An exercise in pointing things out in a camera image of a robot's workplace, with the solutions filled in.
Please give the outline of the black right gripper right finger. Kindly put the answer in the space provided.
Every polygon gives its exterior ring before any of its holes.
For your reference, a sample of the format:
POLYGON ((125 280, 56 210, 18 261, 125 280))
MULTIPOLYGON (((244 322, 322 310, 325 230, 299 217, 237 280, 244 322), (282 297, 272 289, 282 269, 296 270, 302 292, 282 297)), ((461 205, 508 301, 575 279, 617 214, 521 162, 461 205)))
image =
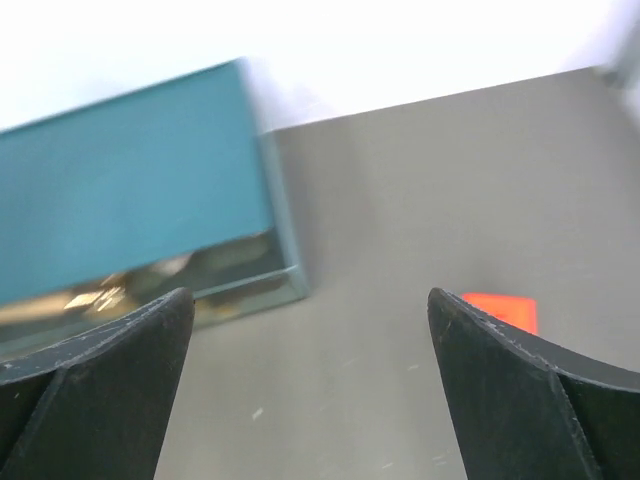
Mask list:
POLYGON ((440 288, 428 324, 470 479, 636 479, 639 375, 440 288))

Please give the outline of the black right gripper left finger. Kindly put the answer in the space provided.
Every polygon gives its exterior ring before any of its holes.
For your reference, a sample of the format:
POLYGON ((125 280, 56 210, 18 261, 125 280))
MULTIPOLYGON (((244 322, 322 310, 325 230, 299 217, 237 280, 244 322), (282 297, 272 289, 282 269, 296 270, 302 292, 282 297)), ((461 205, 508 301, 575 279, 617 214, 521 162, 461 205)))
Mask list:
POLYGON ((2 478, 153 478, 194 314, 179 288, 2 362, 2 478))

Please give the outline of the clear acrylic drawer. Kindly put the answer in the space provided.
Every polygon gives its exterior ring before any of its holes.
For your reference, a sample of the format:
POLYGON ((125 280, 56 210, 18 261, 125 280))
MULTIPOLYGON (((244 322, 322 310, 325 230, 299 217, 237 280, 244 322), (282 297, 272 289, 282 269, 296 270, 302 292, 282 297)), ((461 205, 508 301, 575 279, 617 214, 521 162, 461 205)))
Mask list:
POLYGON ((198 326, 277 308, 309 293, 290 241, 269 231, 4 301, 1 355, 19 356, 88 331, 177 288, 192 292, 198 326))

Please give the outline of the orange red cube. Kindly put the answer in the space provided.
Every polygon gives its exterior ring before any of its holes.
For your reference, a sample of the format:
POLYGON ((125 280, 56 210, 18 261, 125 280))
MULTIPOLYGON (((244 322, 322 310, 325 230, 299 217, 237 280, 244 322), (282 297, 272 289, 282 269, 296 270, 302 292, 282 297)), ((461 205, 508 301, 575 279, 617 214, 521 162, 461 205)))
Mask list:
POLYGON ((479 292, 464 293, 462 298, 504 323, 533 335, 538 334, 537 304, 534 299, 479 292))

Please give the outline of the teal drawer organizer box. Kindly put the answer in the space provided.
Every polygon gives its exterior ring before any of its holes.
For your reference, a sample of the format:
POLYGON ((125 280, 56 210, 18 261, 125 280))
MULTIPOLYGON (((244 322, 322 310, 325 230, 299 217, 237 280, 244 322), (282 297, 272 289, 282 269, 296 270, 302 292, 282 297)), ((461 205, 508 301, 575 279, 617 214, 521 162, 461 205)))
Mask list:
POLYGON ((274 231, 278 148, 233 60, 4 130, 1 304, 274 231))

